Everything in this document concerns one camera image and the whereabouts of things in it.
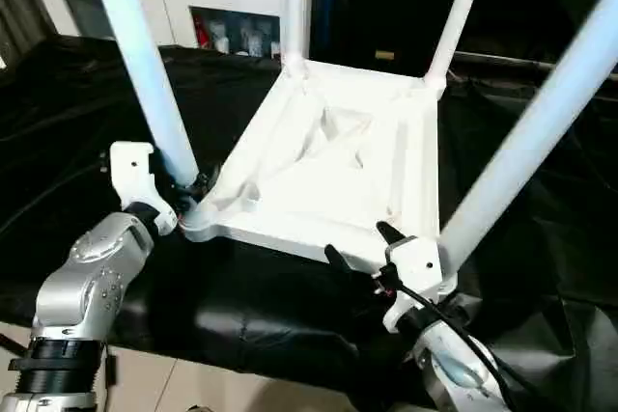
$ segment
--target cabinet door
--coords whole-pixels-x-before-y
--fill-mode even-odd
[[[165,0],[165,5],[178,45],[273,58],[280,53],[285,0]]]
[[[43,0],[59,34],[113,39],[114,33],[101,0]],[[159,45],[174,43],[163,0],[141,0]]]

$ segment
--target black plastic sheet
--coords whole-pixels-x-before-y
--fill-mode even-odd
[[[207,170],[230,152],[279,68],[199,50],[162,55]],[[442,222],[525,104],[490,101],[484,91],[452,85],[440,103]],[[42,280],[119,201],[106,175],[89,171],[15,212],[113,141],[149,138],[113,43],[48,41],[2,77],[0,318],[29,325]],[[594,100],[474,252],[454,300],[473,335],[565,410],[618,410],[617,142],[618,107]],[[112,341],[339,389],[373,401],[369,410],[426,401],[418,371],[402,365],[407,343],[381,326],[384,304],[366,276],[173,235],[129,287]]]

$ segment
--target cable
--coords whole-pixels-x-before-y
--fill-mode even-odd
[[[28,348],[12,338],[7,337],[4,333],[0,333],[0,347],[6,349],[13,356],[23,357]]]
[[[488,359],[485,353],[479,348],[479,346],[470,338],[470,334],[467,333],[462,327],[453,322],[449,316],[443,313],[434,303],[424,298],[416,291],[411,290],[406,287],[404,284],[400,284],[397,288],[398,290],[405,293],[410,298],[416,300],[421,303],[424,307],[430,310],[434,315],[439,318],[441,321],[446,323],[462,340],[463,342],[470,348],[470,350],[479,358],[479,360],[483,363],[485,368],[489,371],[489,373],[493,376],[498,387],[500,388],[500,393],[502,393],[502,397],[504,398],[504,402],[506,405],[513,411],[517,411],[517,407],[513,398],[511,397],[511,390],[504,379],[504,376],[498,371],[498,369],[492,364],[492,361]],[[541,394],[530,382],[525,380],[521,375],[516,373],[510,366],[508,366],[504,361],[499,359],[493,352],[488,349],[495,360],[495,363],[504,369],[514,380],[516,380],[521,387],[525,391],[527,391],[532,397],[536,400],[544,402],[547,406],[550,407],[550,410],[563,410],[562,407],[557,407],[556,404],[553,403],[552,400],[546,398],[543,394]]]
[[[44,189],[43,192],[41,192],[39,195],[37,195],[35,198],[33,198],[30,202],[28,202],[27,204],[22,206],[20,209],[18,209],[12,216],[10,216],[9,219],[7,219],[4,222],[4,224],[2,224],[2,226],[0,226],[0,235],[2,235],[2,233],[4,233],[13,224],[13,222],[15,222],[17,219],[19,219],[23,214],[28,212],[30,209],[32,209],[34,206],[36,206],[42,200],[44,200],[51,193],[55,192],[56,190],[58,190],[60,187],[62,187],[66,183],[69,183],[72,180],[74,180],[74,179],[76,179],[76,178],[78,178],[80,176],[83,176],[84,174],[87,174],[87,173],[89,173],[89,172],[91,172],[91,171],[93,171],[95,169],[97,169],[99,166],[100,166],[99,162],[91,164],[90,166],[86,166],[85,168],[80,169],[79,171],[75,171],[70,176],[66,176],[65,178],[62,178],[62,179],[52,183],[49,187]]]
[[[497,370],[497,368],[492,364],[492,362],[487,358],[487,356],[481,351],[479,346],[470,338],[470,336],[464,332],[464,330],[453,323],[450,318],[443,313],[437,306],[431,301],[427,300],[417,292],[409,289],[404,284],[401,284],[398,290],[402,291],[410,298],[415,299],[427,309],[429,309],[434,315],[442,320],[446,325],[448,325],[457,335],[463,340],[463,342],[472,350],[472,352],[479,358],[479,360],[483,363],[485,368],[490,372],[490,374],[495,379],[495,382],[498,384],[500,388],[500,393],[502,393],[502,397],[504,398],[504,402],[506,405],[513,411],[517,410],[513,399],[511,398],[511,391],[509,390],[508,385],[506,384],[506,380],[502,376],[502,374]]]

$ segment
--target white plastic frame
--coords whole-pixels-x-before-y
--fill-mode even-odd
[[[103,2],[154,139],[186,184],[195,160],[139,2]],[[471,4],[454,1],[430,70],[418,79],[305,61],[301,0],[288,0],[284,69],[216,186],[184,217],[185,234],[225,235],[321,261],[332,243],[365,271],[383,264],[375,221],[436,238],[437,100]],[[618,0],[601,0],[449,220],[438,238],[445,278],[456,275],[616,65],[617,23]],[[161,85],[162,93],[144,92]]]
[[[455,1],[424,80],[304,60],[302,0],[287,0],[285,68],[186,236],[319,261],[331,243],[366,272],[384,265],[378,221],[436,238],[437,100],[471,3]]]

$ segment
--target floor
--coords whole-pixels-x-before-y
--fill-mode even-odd
[[[0,333],[27,345],[30,331],[0,322]],[[184,412],[193,405],[213,412],[354,412],[341,393],[290,381],[237,373],[180,359],[112,347],[118,356],[119,385],[112,390],[108,412],[139,410]],[[11,392],[16,373],[7,371],[12,355],[0,348],[0,397]],[[102,412],[105,392],[96,388]],[[411,406],[397,412],[423,412]]]

